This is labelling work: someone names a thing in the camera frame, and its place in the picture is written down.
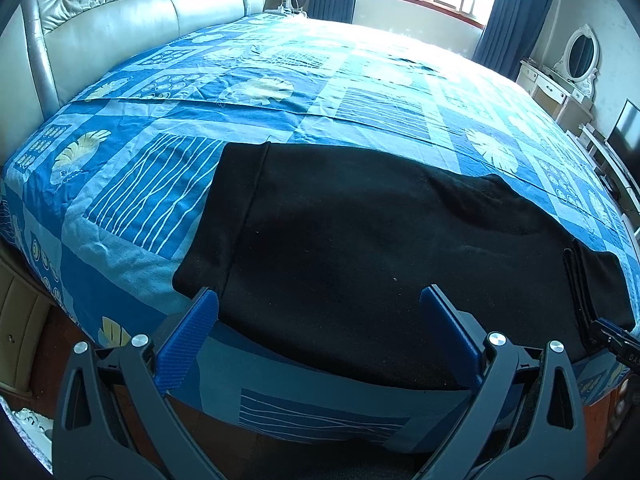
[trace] white headboard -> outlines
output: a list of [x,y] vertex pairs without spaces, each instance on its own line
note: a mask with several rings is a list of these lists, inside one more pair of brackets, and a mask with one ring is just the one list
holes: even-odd
[[23,0],[0,36],[0,164],[118,63],[265,0]]

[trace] television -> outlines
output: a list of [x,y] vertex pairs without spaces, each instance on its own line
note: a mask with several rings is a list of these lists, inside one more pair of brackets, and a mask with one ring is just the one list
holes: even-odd
[[636,192],[640,191],[640,108],[631,101],[626,101],[607,143],[624,164],[625,173],[632,177],[631,183]]

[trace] wooden nightstand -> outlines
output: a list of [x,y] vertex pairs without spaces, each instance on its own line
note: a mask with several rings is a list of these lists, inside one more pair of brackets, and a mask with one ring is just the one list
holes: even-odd
[[0,389],[30,396],[31,366],[53,298],[0,240]]
[[570,87],[571,83],[565,81],[560,84],[554,80],[550,69],[546,70],[552,75],[547,75],[524,60],[520,63],[520,75],[516,83],[522,86],[563,130],[569,130],[575,136],[579,136],[580,125],[593,119],[590,112],[591,101],[578,95],[579,92]]

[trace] metal screw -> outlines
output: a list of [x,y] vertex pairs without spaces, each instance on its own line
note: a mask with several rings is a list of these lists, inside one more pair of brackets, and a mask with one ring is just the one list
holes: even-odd
[[500,332],[493,332],[489,334],[489,343],[494,346],[502,346],[507,342],[507,338],[503,336]]
[[131,344],[135,347],[141,347],[149,342],[149,338],[145,334],[138,334],[133,336]]
[[552,341],[549,343],[549,348],[551,348],[556,354],[564,352],[564,345],[559,341]]
[[74,352],[76,354],[82,354],[86,352],[88,349],[89,349],[89,345],[85,341],[76,343],[76,346],[74,346]]

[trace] oval mirror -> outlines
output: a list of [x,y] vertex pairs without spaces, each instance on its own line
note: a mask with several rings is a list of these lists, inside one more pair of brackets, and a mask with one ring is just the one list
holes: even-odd
[[578,36],[569,52],[569,75],[580,79],[589,71],[593,63],[595,46],[593,40],[584,34]]

